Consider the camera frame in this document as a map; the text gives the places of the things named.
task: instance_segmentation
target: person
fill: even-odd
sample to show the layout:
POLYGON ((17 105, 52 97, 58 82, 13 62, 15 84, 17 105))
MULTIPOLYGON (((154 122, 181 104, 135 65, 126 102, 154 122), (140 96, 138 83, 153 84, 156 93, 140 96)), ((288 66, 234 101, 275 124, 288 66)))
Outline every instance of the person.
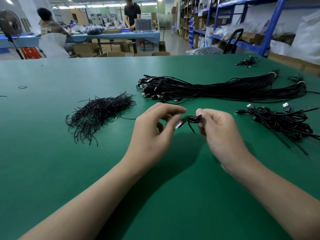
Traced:
MULTIPOLYGON (((41 35, 46 35, 49 33, 60 33, 66 35, 67 37, 71 37, 71 29, 66 31, 60 24, 56 23, 52 17, 52 13, 44 8, 38 8, 37 10, 38 15, 40 16, 41 20, 39 21, 39 25, 41 27, 41 35)), ((66 52, 73 52, 74 43, 66 43, 64 49, 66 52)))
POLYGON ((124 7, 124 22, 130 30, 135 30, 134 19, 141 18, 140 6, 132 0, 125 0, 125 2, 127 5, 124 7))
MULTIPOLYGON (((24 234, 21 239, 94 239, 130 188, 169 148, 179 114, 157 103, 140 115, 122 160, 97 182, 24 234), (164 127, 160 120, 167 122, 164 127)), ((199 131, 222 168, 244 185, 293 239, 318 239, 320 202, 267 169, 246 148, 232 115, 198 109, 199 131)))

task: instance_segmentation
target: fluorescent light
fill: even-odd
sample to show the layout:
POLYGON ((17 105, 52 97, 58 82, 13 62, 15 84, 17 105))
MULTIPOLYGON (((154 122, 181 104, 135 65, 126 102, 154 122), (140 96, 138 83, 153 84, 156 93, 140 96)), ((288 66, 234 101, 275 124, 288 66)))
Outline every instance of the fluorescent light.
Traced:
POLYGON ((89 8, 105 8, 106 5, 87 5, 89 8))
POLYGON ((79 6, 69 6, 70 9, 74 9, 74 8, 86 8, 85 5, 79 5, 79 6))
POLYGON ((6 0, 6 1, 7 1, 7 3, 9 3, 9 4, 11 4, 11 5, 14 4, 11 0, 6 0))
POLYGON ((142 6, 154 6, 154 5, 157 5, 157 3, 156 2, 142 3, 141 5, 142 6))
POLYGON ((126 4, 106 4, 106 7, 124 7, 126 4))

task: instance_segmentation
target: electric fan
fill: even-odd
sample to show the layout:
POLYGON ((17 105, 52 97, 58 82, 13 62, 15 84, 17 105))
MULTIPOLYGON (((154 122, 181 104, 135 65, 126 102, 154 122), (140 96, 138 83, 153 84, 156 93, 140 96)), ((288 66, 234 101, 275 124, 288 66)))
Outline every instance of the electric fan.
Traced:
POLYGON ((0 11, 0 28, 4 35, 8 38, 9 44, 13 49, 16 50, 20 58, 23 60, 19 49, 16 47, 14 40, 19 38, 21 35, 21 22, 17 15, 7 9, 0 11))

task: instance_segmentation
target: table leg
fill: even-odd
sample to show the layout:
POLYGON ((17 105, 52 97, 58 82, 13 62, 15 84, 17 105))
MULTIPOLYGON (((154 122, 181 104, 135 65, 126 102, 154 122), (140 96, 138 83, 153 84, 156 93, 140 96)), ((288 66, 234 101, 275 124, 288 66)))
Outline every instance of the table leg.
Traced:
POLYGON ((102 53, 102 47, 101 47, 100 39, 97 39, 97 40, 98 40, 98 46, 100 48, 100 55, 102 55, 103 53, 102 53))

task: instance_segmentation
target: man in black shirt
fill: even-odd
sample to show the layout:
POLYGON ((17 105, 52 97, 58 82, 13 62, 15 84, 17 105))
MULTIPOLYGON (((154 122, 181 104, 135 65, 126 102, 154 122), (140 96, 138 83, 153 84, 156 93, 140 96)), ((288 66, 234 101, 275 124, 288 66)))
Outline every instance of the man in black shirt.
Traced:
POLYGON ((134 24, 134 19, 141 18, 140 7, 132 0, 125 0, 125 2, 127 5, 124 7, 124 21, 130 30, 135 30, 136 25, 134 24))

